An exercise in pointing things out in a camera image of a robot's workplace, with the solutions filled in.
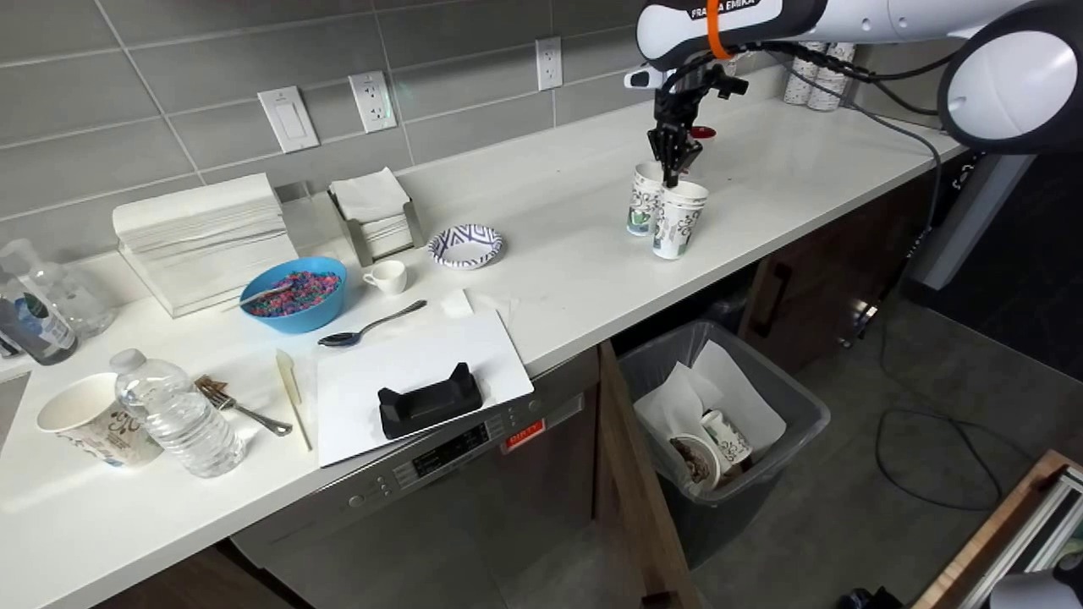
clear plastic container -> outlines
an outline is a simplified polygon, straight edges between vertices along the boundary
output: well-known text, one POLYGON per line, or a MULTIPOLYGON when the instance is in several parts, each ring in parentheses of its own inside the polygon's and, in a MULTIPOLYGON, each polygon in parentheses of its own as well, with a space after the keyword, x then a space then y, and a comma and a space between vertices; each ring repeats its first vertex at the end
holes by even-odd
POLYGON ((211 405, 194 379, 139 350, 112 359, 116 394, 166 455, 178 456, 194 476, 219 476, 239 462, 233 428, 211 405))
POLYGON ((42 365, 65 363, 77 345, 74 328, 16 282, 0 282, 0 335, 42 365))
POLYGON ((0 267, 68 317, 80 340, 105 333, 116 317, 116 306, 91 282, 45 261, 29 241, 10 241, 0 249, 0 267))

electrical outlet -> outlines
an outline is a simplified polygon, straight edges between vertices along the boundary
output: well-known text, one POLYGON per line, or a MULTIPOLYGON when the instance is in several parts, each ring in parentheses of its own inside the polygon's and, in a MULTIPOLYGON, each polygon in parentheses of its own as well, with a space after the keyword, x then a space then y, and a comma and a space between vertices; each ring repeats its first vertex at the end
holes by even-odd
POLYGON ((316 150, 316 129, 297 88, 270 88, 256 95, 280 153, 316 150))
POLYGON ((347 93, 351 93, 351 103, 358 104, 367 131, 382 131, 400 124, 382 71, 351 76, 347 93))
POLYGON ((537 93, 558 88, 564 82, 562 41, 558 38, 534 41, 534 64, 537 64, 537 93))

white plate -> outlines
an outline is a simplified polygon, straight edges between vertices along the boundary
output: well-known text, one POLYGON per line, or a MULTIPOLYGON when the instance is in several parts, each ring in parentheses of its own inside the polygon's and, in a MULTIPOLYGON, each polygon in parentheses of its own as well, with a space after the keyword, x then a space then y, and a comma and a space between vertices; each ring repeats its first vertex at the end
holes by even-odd
POLYGON ((503 249, 503 236, 491 228, 462 225, 438 234, 431 249, 449 267, 486 267, 503 249))

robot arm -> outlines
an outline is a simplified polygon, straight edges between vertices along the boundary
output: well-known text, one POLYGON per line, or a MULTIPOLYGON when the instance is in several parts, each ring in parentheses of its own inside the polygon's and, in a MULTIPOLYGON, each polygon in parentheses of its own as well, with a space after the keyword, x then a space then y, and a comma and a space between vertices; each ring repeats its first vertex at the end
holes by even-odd
MULTIPOLYGON (((732 55, 773 41, 967 38, 941 86, 953 140, 993 153, 1083 150, 1083 0, 724 0, 719 32, 732 55)), ((657 95, 651 147, 675 186, 701 153, 689 140, 701 98, 740 82, 711 56, 701 0, 651 0, 636 41, 646 64, 626 86, 657 95)))

white container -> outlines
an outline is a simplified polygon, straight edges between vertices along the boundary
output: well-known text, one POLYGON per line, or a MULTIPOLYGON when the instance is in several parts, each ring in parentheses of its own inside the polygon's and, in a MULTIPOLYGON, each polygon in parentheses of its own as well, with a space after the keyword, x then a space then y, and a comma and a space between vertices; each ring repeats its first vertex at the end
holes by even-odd
POLYGON ((657 195, 662 192, 662 166, 661 161, 640 161, 632 175, 632 201, 629 209, 623 213, 623 228, 636 241, 651 241, 653 231, 653 208, 657 195))
POLYGON ((174 363, 145 359, 139 350, 112 359, 116 394, 143 429, 178 456, 194 476, 219 476, 239 462, 233 428, 197 394, 174 363))
POLYGON ((108 467, 143 467, 164 446, 116 400, 116 374, 99 372, 52 395, 36 413, 36 429, 62 438, 108 467))
MULTIPOLYGON (((835 60, 852 60, 852 45, 833 45, 829 55, 835 60)), ((838 71, 818 68, 816 71, 816 88, 808 95, 808 108, 816 108, 816 112, 838 108, 843 98, 847 98, 847 88, 851 88, 851 78, 843 78, 838 71)))
POLYGON ((676 261, 693 241, 705 217, 707 191, 679 181, 675 191, 662 191, 653 208, 653 258, 676 261))
POLYGON ((42 365, 65 363, 77 345, 74 328, 16 282, 0 282, 0 335, 42 365))
POLYGON ((29 241, 10 241, 0 249, 0 267, 48 309, 55 309, 77 333, 77 340, 105 333, 116 317, 116 306, 108 306, 100 287, 89 285, 62 263, 42 261, 29 241))
POLYGON ((362 282, 382 293, 400 293, 409 285, 409 267, 404 261, 379 261, 362 272, 362 282))

